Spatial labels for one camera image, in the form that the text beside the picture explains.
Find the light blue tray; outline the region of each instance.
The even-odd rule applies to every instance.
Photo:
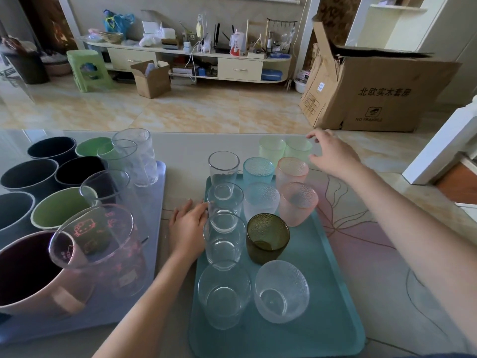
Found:
[[[236,184],[243,187],[242,175]],[[208,178],[206,191],[210,186]],[[189,324],[189,343],[197,357],[330,357],[362,350],[364,328],[316,211],[300,226],[291,227],[290,233],[290,242],[279,259],[295,265],[305,276],[310,287],[307,310],[289,323],[272,324],[261,317],[252,298],[238,325],[228,330],[212,328],[197,297],[199,277],[208,265],[204,253],[197,261]],[[260,265],[250,260],[245,248],[240,263],[254,286]]]
[[[5,315],[2,315],[0,316],[0,345],[117,323],[128,313],[151,285],[155,276],[165,186],[165,164],[161,161],[157,161],[157,164],[158,181],[147,188],[135,187],[136,194],[142,203],[148,230],[140,230],[143,237],[143,254],[147,265],[146,283],[143,288],[137,294],[121,299],[114,297],[110,291],[97,285],[86,303],[86,308],[80,313],[66,318],[17,315],[5,319]]]

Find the hello kitty glass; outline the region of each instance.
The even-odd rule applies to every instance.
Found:
[[[70,261],[73,249],[81,258]],[[121,205],[103,204],[77,213],[53,235],[51,260],[84,272],[120,297],[144,286],[146,261],[133,215]]]

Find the blue glass cup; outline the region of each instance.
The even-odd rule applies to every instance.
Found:
[[[255,182],[271,183],[275,166],[266,158],[252,157],[243,163],[243,181],[246,185]]]

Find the hammered glass cup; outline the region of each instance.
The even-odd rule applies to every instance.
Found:
[[[151,132],[144,128],[128,128],[117,132],[113,136],[113,144],[117,140],[128,139],[137,144],[138,158],[144,166],[146,179],[142,181],[144,186],[152,185],[159,179],[158,164],[152,145]]]
[[[275,324],[298,318],[310,302],[305,277],[295,266],[282,260],[270,261],[259,269],[253,290],[260,315]]]
[[[207,191],[209,216],[217,212],[230,212],[240,216],[243,191],[234,183],[224,182],[212,185]]]
[[[146,260],[133,215],[124,206],[104,204],[77,213],[54,233],[48,251],[56,265],[86,273],[118,297],[144,286]]]
[[[138,145],[128,139],[116,139],[98,148],[98,157],[107,169],[123,170],[138,187],[147,187],[146,168],[140,159]]]
[[[298,226],[318,204],[316,191],[301,182],[289,182],[280,189],[278,213],[290,227]]]
[[[301,136],[292,136],[286,139],[285,157],[296,157],[308,163],[308,155],[312,152],[313,144]]]
[[[285,153],[285,141],[276,135],[265,135],[259,140],[259,156],[268,159],[277,167],[277,163]]]
[[[280,191],[285,183],[305,182],[310,169],[308,165],[295,157],[283,157],[275,170],[275,186]]]
[[[275,173],[275,167],[268,159],[252,157],[243,163],[243,182],[249,185],[254,182],[270,183]]]
[[[267,183],[255,182],[243,192],[243,212],[247,222],[259,213],[274,214],[280,203],[280,193]]]
[[[260,213],[247,224],[247,252],[257,264],[277,259],[290,241],[287,224],[271,213]]]
[[[197,291],[209,324],[219,330],[230,329],[239,323],[250,301],[250,277],[235,261],[220,261],[205,268]]]
[[[247,229],[243,220],[229,212],[210,216],[203,228],[206,256],[210,264],[222,260],[239,261]]]
[[[236,154],[227,151],[214,152],[209,156],[208,163],[212,185],[222,182],[234,183],[237,179],[240,159]]]

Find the plastic stool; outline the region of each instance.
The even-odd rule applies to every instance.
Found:
[[[113,88],[113,80],[108,74],[103,56],[95,50],[69,50],[66,52],[75,83],[82,92],[89,87]]]

